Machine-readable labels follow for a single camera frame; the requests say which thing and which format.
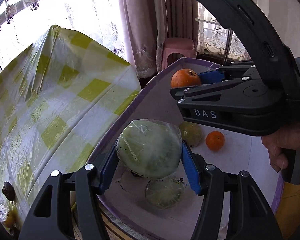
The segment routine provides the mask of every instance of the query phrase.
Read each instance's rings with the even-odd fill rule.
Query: brown curtain
[[[162,48],[167,37],[165,0],[119,0],[127,60],[139,78],[162,69]]]
[[[169,38],[188,38],[198,45],[198,2],[196,0],[166,0]]]

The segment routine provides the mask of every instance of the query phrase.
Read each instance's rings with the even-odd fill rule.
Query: yellow fruit
[[[200,125],[191,122],[183,122],[179,125],[182,140],[186,141],[190,147],[196,147],[202,140]]]
[[[14,223],[16,222],[13,212],[10,211],[6,217],[6,220],[2,222],[2,224],[6,227],[6,228],[12,228]]]

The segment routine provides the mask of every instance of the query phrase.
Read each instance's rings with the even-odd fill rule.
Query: pink plastic stool
[[[180,53],[184,57],[196,58],[193,41],[186,38],[167,38],[164,41],[162,70],[167,67],[167,60],[170,54]]]

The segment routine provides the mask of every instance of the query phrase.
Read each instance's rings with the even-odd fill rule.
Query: window
[[[223,29],[216,18],[199,3],[199,38],[198,52],[200,54],[215,54],[224,56],[229,30]],[[232,35],[228,58],[232,60],[249,59],[250,56],[235,33]]]
[[[6,0],[0,6],[1,68],[51,25],[82,32],[125,58],[118,0]]]

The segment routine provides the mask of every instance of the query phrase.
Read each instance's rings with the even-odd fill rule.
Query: blue gripper pad
[[[194,164],[192,156],[191,156],[185,142],[182,142],[181,161],[183,164],[183,168],[186,171],[186,175],[187,175],[188,181],[190,183],[191,189],[197,195],[200,195],[201,194],[201,186],[199,183],[199,172]]]
[[[201,84],[219,83],[225,78],[224,74],[218,70],[198,73],[198,76],[200,77]]]
[[[100,164],[99,167],[97,167],[97,170],[101,170],[99,185],[101,195],[110,187],[114,172],[117,169],[119,158],[115,147],[112,148],[111,152],[99,155],[99,158]]]

